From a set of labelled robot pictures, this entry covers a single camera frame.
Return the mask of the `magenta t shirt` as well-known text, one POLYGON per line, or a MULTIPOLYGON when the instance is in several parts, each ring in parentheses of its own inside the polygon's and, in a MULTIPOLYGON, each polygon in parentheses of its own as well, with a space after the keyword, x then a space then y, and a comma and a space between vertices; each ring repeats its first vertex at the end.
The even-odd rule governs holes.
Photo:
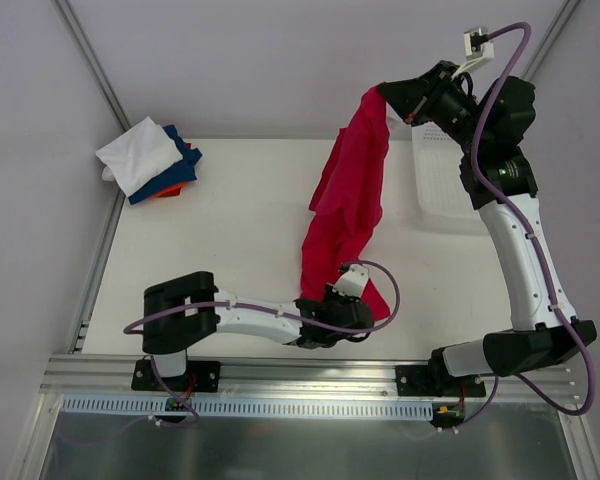
POLYGON ((301 296, 319 301, 340 268, 357 260, 382 218, 389 150, 387 104, 375 87, 340 129, 309 203, 313 213, 301 247, 301 296))

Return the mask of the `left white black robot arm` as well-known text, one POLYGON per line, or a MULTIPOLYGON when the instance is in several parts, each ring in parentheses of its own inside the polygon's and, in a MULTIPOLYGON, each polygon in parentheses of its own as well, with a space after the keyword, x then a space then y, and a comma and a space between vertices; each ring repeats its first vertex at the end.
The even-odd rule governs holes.
POLYGON ((308 350, 359 342, 374 326, 371 308, 362 300, 368 282, 368 270, 353 264, 325 287, 320 301, 275 304, 237 296, 217 287, 212 273, 194 272, 144 291, 142 350, 155 361, 154 378, 177 390, 188 381, 188 348, 215 333, 308 350))

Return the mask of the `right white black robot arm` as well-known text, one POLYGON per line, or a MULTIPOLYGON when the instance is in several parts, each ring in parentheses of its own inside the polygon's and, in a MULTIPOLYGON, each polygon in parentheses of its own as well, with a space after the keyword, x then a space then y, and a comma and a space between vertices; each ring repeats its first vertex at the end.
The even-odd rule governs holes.
POLYGON ((580 355, 593 389, 588 347, 596 327, 579 319, 557 278, 536 180, 519 146, 536 116, 534 85, 503 76, 476 100, 468 74, 441 61, 377 91, 405 124, 433 123, 461 148, 460 179, 491 237, 510 302, 510 329, 432 351, 426 369, 411 376, 414 386, 446 396, 482 375, 523 378, 580 355))

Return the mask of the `white plastic basket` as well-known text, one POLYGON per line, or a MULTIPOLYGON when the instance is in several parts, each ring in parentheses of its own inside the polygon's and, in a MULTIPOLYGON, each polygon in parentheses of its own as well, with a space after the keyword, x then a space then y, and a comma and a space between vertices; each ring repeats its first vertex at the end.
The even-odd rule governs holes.
POLYGON ((484 228, 460 180, 461 148, 433 123, 412 130, 412 147, 424 223, 441 232, 481 234, 484 228))

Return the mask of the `folded orange t shirt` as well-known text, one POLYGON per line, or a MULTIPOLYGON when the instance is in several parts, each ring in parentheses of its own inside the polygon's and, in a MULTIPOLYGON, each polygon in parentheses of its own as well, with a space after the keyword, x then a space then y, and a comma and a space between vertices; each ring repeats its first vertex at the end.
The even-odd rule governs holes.
POLYGON ((183 159, 162 173, 161 177, 165 187, 153 194, 152 198, 176 197, 188 183, 194 180, 194 168, 189 160, 183 159))

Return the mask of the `folded blue t shirt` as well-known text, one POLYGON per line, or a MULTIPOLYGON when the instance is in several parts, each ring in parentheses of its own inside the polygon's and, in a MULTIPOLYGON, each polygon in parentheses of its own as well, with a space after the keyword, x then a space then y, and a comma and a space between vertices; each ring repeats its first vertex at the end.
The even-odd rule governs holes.
POLYGON ((197 179, 195 167, 203 154, 191 143, 185 142, 174 125, 163 127, 167 136, 174 142, 182 159, 171 165, 164 172, 149 180, 143 187, 131 195, 128 200, 131 205, 138 204, 150 198, 176 196, 186 184, 197 179))

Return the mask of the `folded white t shirt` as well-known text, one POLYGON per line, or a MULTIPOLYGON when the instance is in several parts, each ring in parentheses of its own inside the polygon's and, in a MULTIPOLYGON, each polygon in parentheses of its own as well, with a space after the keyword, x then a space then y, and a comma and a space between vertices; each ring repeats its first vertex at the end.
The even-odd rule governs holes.
POLYGON ((95 155, 110 170, 126 197, 183 158, 164 128, 150 117, 97 150, 95 155))

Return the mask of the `aluminium mounting rail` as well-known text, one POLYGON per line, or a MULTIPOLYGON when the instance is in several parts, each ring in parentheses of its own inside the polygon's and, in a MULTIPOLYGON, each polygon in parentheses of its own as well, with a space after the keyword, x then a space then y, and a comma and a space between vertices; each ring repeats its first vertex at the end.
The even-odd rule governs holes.
MULTIPOLYGON (((138 359, 129 355, 54 355, 40 389, 122 393, 131 389, 138 359)), ((397 395, 396 368, 407 360, 225 358, 218 393, 226 396, 381 399, 397 395)))

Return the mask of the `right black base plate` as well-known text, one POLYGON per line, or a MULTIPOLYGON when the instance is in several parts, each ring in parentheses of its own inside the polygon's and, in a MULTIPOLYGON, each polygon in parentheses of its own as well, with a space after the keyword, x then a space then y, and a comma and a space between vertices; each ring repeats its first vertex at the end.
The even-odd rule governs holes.
POLYGON ((486 388, 475 375, 454 377, 445 369, 424 364, 397 365, 395 382, 401 397, 468 397, 484 398, 486 388))

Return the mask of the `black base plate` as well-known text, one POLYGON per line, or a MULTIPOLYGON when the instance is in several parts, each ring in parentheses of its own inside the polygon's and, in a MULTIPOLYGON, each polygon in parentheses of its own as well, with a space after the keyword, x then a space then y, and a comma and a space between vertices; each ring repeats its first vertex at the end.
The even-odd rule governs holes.
POLYGON ((424 364, 397 365, 395 382, 401 397, 468 397, 484 398, 486 388, 475 375, 454 377, 445 369, 424 364))
MULTIPOLYGON (((176 393, 184 393, 189 389, 193 393, 216 393, 220 380, 220 368, 221 363, 218 361, 188 360, 183 375, 163 378, 163 382, 176 393)), ((156 379, 148 358, 136 362, 131 389, 140 392, 164 391, 156 379)))

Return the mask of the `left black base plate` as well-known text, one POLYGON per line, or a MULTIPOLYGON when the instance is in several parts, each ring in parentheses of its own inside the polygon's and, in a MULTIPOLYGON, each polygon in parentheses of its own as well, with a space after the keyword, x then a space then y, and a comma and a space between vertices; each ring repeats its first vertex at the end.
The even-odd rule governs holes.
MULTIPOLYGON (((216 393, 220 380, 220 368, 221 363, 218 361, 188 360, 183 375, 163 378, 163 382, 176 393, 184 393, 189 389, 193 393, 216 393)), ((136 362, 131 389, 140 392, 164 391, 156 379, 148 358, 136 362)))

